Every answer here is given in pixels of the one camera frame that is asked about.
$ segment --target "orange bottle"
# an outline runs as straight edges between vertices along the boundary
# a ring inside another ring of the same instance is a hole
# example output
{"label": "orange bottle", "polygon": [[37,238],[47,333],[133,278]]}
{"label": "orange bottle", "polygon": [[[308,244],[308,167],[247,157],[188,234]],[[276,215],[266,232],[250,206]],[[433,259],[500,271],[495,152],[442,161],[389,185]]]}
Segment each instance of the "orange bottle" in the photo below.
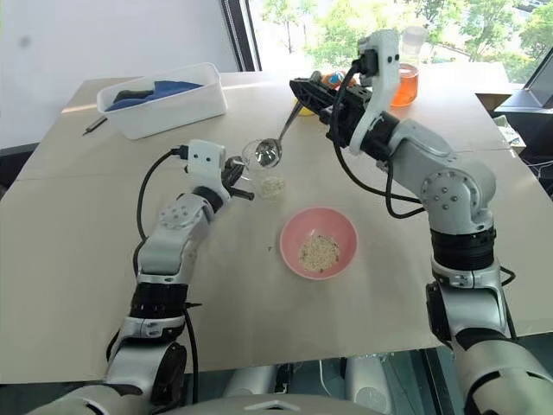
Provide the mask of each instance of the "orange bottle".
{"label": "orange bottle", "polygon": [[418,92],[418,64],[421,47],[426,41],[427,30],[409,26],[401,34],[399,63],[399,88],[391,106],[407,106]]}
{"label": "orange bottle", "polygon": [[416,98],[418,69],[409,63],[399,64],[399,88],[391,106],[407,106]]}

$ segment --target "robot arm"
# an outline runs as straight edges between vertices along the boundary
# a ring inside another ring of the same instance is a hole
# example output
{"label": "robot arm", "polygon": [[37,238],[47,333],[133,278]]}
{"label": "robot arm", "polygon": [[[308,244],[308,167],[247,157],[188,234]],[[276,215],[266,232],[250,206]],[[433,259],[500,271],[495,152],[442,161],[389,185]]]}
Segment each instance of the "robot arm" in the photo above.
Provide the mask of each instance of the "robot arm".
{"label": "robot arm", "polygon": [[232,195],[253,199],[233,187],[244,165],[236,157],[225,163],[224,147],[192,140],[183,154],[189,155],[193,191],[159,213],[138,252],[137,287],[108,349],[105,378],[31,413],[156,413],[180,403],[187,350],[176,340],[188,324],[187,292],[198,247]]}
{"label": "robot arm", "polygon": [[[512,340],[488,208],[495,177],[484,164],[463,160],[433,131],[385,111],[398,86],[397,45],[393,30],[359,41],[360,57],[350,71],[360,72],[362,85],[373,77],[371,93],[360,86],[336,92],[313,79],[292,80],[290,86],[304,106],[331,124],[327,137],[353,154],[375,158],[389,180],[415,194],[428,213],[435,278],[427,285],[429,322],[454,351],[466,413],[548,413],[553,379]],[[344,79],[342,88],[347,84]]]}

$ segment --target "metal spoon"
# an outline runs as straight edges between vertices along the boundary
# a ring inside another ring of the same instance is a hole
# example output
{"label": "metal spoon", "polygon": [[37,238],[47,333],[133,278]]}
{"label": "metal spoon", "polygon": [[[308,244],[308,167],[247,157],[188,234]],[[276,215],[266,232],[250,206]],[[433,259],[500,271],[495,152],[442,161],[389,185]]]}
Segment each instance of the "metal spoon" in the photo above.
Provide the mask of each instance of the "metal spoon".
{"label": "metal spoon", "polygon": [[280,162],[281,156],[283,155],[282,141],[284,134],[286,134],[288,127],[290,127],[292,121],[296,119],[297,114],[299,114],[301,110],[302,104],[300,101],[297,101],[294,108],[292,108],[292,112],[286,120],[286,123],[284,123],[283,130],[280,131],[278,138],[266,138],[259,143],[256,148],[256,159],[261,166],[266,169],[270,169],[271,167],[275,167]]}

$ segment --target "window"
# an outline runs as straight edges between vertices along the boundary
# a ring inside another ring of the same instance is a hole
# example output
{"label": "window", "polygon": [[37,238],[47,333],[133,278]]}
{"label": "window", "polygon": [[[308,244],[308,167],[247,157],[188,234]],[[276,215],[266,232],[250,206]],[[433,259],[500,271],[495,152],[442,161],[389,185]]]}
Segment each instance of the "window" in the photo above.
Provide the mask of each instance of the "window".
{"label": "window", "polygon": [[548,0],[250,0],[264,70],[345,69],[376,29],[423,26],[423,63],[500,62],[524,84],[553,46]]}

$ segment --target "white plastic container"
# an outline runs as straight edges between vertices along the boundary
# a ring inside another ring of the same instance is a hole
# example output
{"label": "white plastic container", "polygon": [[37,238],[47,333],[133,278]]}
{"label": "white plastic container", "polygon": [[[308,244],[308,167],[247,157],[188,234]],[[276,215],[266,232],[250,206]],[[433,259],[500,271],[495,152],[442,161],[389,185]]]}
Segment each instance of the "white plastic container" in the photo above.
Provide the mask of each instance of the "white plastic container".
{"label": "white plastic container", "polygon": [[[119,91],[154,89],[154,81],[156,80],[186,81],[202,86],[140,105],[106,111],[113,104],[113,100]],[[109,86],[98,93],[96,104],[98,111],[131,140],[151,136],[158,132],[195,123],[226,112],[225,95],[221,88],[219,72],[212,63],[182,67]]]}

